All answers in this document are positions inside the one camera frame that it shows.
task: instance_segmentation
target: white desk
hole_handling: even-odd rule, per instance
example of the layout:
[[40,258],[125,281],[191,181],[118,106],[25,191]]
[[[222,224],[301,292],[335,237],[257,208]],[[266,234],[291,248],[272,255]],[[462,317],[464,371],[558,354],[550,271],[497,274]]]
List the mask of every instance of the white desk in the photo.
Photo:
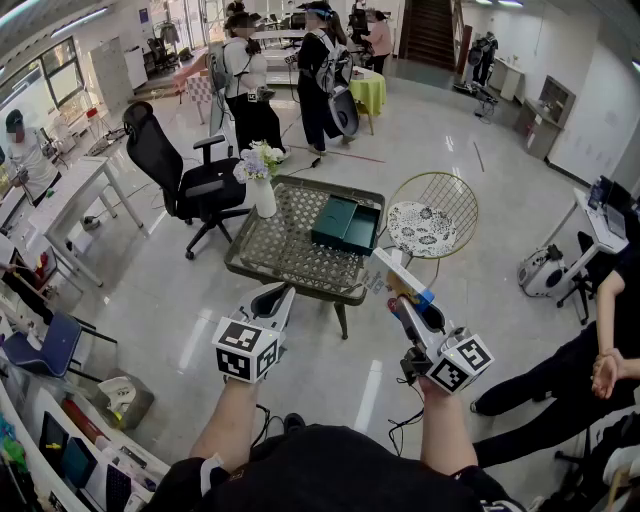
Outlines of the white desk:
[[79,158],[69,172],[53,187],[55,193],[45,198],[29,216],[29,223],[49,241],[54,249],[98,286],[102,286],[102,280],[67,250],[64,245],[64,236],[97,198],[101,199],[111,216],[116,217],[115,210],[104,196],[104,189],[108,183],[104,179],[98,179],[103,173],[131,218],[139,228],[144,229],[142,221],[113,176],[109,159],[105,157]]
[[576,208],[579,207],[580,211],[584,213],[589,219],[589,224],[591,225],[593,231],[593,245],[585,252],[578,261],[576,261],[571,267],[569,271],[562,276],[560,282],[554,287],[554,290],[564,290],[570,283],[573,277],[580,272],[587,263],[591,261],[598,251],[605,252],[607,254],[618,254],[622,249],[624,249],[629,241],[625,238],[624,240],[617,235],[614,235],[609,231],[607,227],[607,221],[604,218],[604,214],[600,209],[598,211],[594,211],[589,208],[587,202],[588,197],[587,194],[578,190],[577,188],[573,189],[574,201],[569,208],[569,211],[565,214],[562,220],[558,223],[558,225],[551,231],[549,236],[545,239],[541,247],[545,247],[551,243],[551,240],[558,234],[558,231],[564,226],[567,222],[571,214],[575,211]]
[[524,71],[512,66],[504,59],[497,58],[493,63],[493,73],[489,79],[489,85],[500,91],[500,97],[511,101],[515,96],[522,75],[524,75]]

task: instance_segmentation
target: blue chair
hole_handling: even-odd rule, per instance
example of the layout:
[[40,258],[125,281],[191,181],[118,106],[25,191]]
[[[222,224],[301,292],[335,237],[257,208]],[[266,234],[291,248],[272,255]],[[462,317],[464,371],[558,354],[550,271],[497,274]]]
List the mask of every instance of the blue chair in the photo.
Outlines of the blue chair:
[[117,344],[118,342],[81,324],[90,325],[70,315],[58,312],[51,320],[41,350],[33,348],[27,337],[21,332],[12,334],[4,342],[2,348],[12,364],[32,373],[62,378],[69,371],[94,382],[102,382],[96,377],[69,367],[72,362],[77,364],[77,361],[73,359],[73,353],[80,340],[80,335],[86,332],[111,343]]

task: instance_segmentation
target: window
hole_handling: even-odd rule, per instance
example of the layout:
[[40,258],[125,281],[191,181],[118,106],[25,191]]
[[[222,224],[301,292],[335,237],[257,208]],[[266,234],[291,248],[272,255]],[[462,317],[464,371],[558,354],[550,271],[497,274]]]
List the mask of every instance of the window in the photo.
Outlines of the window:
[[6,137],[4,119],[13,109],[28,125],[46,127],[56,108],[70,124],[90,106],[73,39],[65,39],[0,86],[0,145]]
[[76,49],[72,39],[67,39],[41,55],[44,69],[48,74],[71,62],[76,58]]
[[56,107],[60,108],[84,89],[84,79],[72,38],[44,52],[39,59]]

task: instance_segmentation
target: black office chair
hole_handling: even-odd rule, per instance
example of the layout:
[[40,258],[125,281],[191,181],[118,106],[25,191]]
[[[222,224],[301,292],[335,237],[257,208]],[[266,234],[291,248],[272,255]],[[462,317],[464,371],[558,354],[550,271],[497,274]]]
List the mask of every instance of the black office chair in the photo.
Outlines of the black office chair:
[[[578,231],[578,243],[580,244],[582,254],[584,254],[593,245],[593,238],[582,231]],[[580,319],[580,323],[582,325],[587,325],[587,322],[589,321],[587,292],[589,293],[589,300],[593,299],[596,291],[598,290],[598,286],[600,286],[602,281],[604,281],[614,269],[619,257],[619,254],[605,254],[603,252],[598,252],[593,258],[591,258],[591,261],[585,265],[584,268],[587,271],[587,274],[582,275],[581,273],[578,273],[573,278],[573,287],[557,302],[557,306],[561,308],[564,305],[565,300],[567,300],[574,292],[579,292],[585,314],[585,317]]]
[[178,56],[175,53],[167,53],[162,39],[149,38],[147,44],[153,55],[153,63],[157,70],[173,69],[178,67]]
[[193,246],[216,226],[231,243],[231,236],[222,221],[246,215],[250,210],[227,211],[244,202],[246,187],[233,175],[237,158],[211,162],[211,146],[224,142],[224,137],[218,135],[196,142],[193,149],[202,149],[204,165],[183,175],[182,157],[162,131],[151,105],[144,101],[134,103],[125,111],[122,120],[129,135],[127,152],[131,160],[162,188],[169,215],[189,225],[194,217],[204,222],[187,246],[185,257],[192,260]]

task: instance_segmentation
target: woven table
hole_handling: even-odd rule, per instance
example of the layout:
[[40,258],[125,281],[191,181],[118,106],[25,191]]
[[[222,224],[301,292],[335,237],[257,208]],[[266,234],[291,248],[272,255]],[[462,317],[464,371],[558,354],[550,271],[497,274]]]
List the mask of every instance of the woven table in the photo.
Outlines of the woven table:
[[384,196],[287,176],[277,176],[272,184],[277,213],[262,219],[254,208],[231,244],[225,265],[235,274],[264,284],[284,281],[301,295],[333,302],[346,340],[345,305],[359,306],[366,295],[366,290],[356,285],[364,258],[312,243],[311,228],[330,195],[379,209],[380,215]]

